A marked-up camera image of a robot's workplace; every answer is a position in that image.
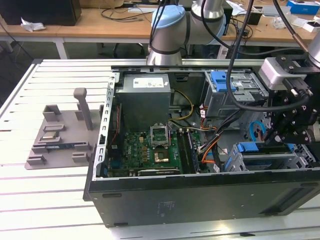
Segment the green circuit board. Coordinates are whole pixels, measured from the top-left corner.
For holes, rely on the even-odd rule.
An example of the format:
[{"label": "green circuit board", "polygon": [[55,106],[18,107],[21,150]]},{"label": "green circuit board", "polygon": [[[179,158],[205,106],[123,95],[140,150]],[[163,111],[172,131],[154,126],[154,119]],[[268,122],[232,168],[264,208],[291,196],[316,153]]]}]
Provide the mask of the green circuit board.
[{"label": "green circuit board", "polygon": [[[154,134],[156,141],[164,141],[166,138]],[[153,149],[151,145],[150,132],[127,132],[124,138],[124,157],[123,167],[125,169],[138,169],[138,168],[177,168],[181,169],[181,162],[177,143],[177,134],[172,132],[170,135],[171,145],[161,151],[168,152],[168,161],[155,162],[155,153],[157,149]]]},{"label": "green circuit board", "polygon": [[[196,149],[200,145],[200,136],[192,132],[191,141]],[[169,132],[169,146],[152,146],[151,132],[126,132],[124,135],[121,159],[112,159],[108,173],[110,177],[127,177],[132,170],[176,169],[182,172],[177,133]],[[153,131],[153,141],[165,141],[161,131]]]}]

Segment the white sticker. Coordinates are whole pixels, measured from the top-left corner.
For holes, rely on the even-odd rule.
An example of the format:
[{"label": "white sticker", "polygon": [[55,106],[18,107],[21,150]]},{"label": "white sticker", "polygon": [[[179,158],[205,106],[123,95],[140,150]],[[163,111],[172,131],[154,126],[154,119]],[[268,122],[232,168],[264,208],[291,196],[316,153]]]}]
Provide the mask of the white sticker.
[{"label": "white sticker", "polygon": [[233,82],[233,86],[242,86],[241,82]]},{"label": "white sticker", "polygon": [[46,148],[47,149],[59,149],[60,147],[59,146],[47,146]]},{"label": "white sticker", "polygon": [[213,165],[213,169],[216,173],[220,173],[220,168],[216,164]]},{"label": "white sticker", "polygon": [[133,79],[133,88],[164,88],[162,77],[136,77]]}]

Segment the wooden table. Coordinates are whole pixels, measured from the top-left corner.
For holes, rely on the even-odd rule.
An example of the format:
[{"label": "wooden table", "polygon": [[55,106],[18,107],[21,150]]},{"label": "wooden table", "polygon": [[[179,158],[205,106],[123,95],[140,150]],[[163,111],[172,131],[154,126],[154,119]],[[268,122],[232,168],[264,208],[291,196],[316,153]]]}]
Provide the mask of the wooden table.
[{"label": "wooden table", "polygon": [[[257,1],[255,5],[271,5],[271,0],[263,2]],[[117,9],[117,12],[123,12],[123,9]],[[133,12],[114,13],[113,18],[124,18],[136,15]],[[302,18],[311,18],[308,15],[300,16]],[[80,43],[143,43],[149,42],[152,14],[148,13],[139,16],[141,21],[118,22],[112,21],[101,16],[101,10],[97,8],[82,9],[82,14],[75,26],[47,26],[46,30],[28,32],[18,25],[6,24],[8,32],[21,42],[54,42],[61,59],[67,59],[68,53],[64,44],[66,42]],[[271,24],[271,17],[261,17],[259,25],[251,26],[253,29],[252,37],[246,42],[247,46],[273,46],[273,47],[297,47],[293,38],[287,29],[274,29]],[[297,28],[297,33],[302,39],[309,43],[315,33],[307,32],[302,28]],[[222,40],[227,44],[232,44],[236,36],[235,28],[230,25],[226,36]],[[10,41],[11,38],[0,28],[0,41]]]}]

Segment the expansion slot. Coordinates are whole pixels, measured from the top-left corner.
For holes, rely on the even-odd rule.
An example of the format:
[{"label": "expansion slot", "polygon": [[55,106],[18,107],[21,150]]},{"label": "expansion slot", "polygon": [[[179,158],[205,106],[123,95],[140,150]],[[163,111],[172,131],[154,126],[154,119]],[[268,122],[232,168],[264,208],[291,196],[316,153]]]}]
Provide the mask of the expansion slot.
[{"label": "expansion slot", "polygon": [[190,148],[190,139],[187,132],[176,132],[182,172],[184,174],[195,174],[196,169],[193,161],[193,148]]}]

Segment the yellow wire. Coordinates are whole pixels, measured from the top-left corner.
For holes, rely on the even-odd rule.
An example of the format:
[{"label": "yellow wire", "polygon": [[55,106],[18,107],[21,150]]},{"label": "yellow wire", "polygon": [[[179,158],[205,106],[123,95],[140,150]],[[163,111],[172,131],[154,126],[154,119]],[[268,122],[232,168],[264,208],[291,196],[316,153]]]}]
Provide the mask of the yellow wire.
[{"label": "yellow wire", "polygon": [[185,95],[182,91],[176,90],[176,89],[174,89],[174,91],[180,93],[182,96],[184,96],[184,97],[188,100],[188,102],[189,102],[190,105],[191,105],[191,111],[190,111],[189,114],[186,115],[186,116],[176,117],[176,118],[169,118],[169,120],[183,120],[183,119],[189,118],[189,117],[192,115],[192,113],[194,112],[194,105],[192,104],[190,98],[188,98],[187,95]]}]

